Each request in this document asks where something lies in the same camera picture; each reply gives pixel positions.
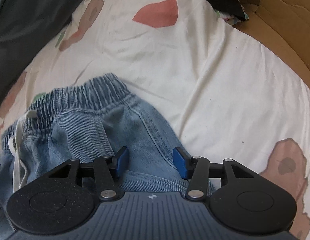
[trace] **gathered waistband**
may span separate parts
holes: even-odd
[[[26,121],[24,132],[50,129],[56,116],[67,110],[101,110],[120,102],[130,94],[126,85],[112,73],[93,78],[81,86],[54,89],[31,104],[28,110],[36,110],[38,118]],[[8,140],[14,135],[16,122],[2,136],[2,149],[8,149]]]

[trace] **blue denim shorts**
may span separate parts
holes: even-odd
[[[180,191],[188,181],[173,165],[172,151],[182,146],[167,121],[150,104],[130,93],[113,74],[82,86],[55,89],[29,108],[37,118],[24,125],[20,159],[28,170],[27,182],[70,158],[82,163],[102,155],[113,156],[122,146],[130,151],[129,166],[119,187],[124,191]],[[14,156],[9,139],[16,122],[2,137],[0,206],[6,209],[13,194]],[[215,189],[209,183],[209,193]]]

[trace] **red printed shape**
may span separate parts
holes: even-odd
[[[151,3],[144,6],[136,13],[133,21],[153,28],[161,28],[175,25],[177,18],[177,1],[165,0],[159,3]]]

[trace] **dark gray cloth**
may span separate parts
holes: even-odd
[[[0,0],[0,103],[82,0]]]

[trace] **white bed sheet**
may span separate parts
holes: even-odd
[[[73,14],[63,39],[77,31],[91,0]],[[53,38],[26,69],[1,133],[33,98],[113,72],[168,120],[191,155],[234,158],[265,170],[278,141],[292,138],[306,159],[303,197],[310,218],[310,90],[258,41],[218,19],[206,0],[176,0],[174,25],[133,21],[143,6],[165,0],[103,0],[83,38],[58,50]]]

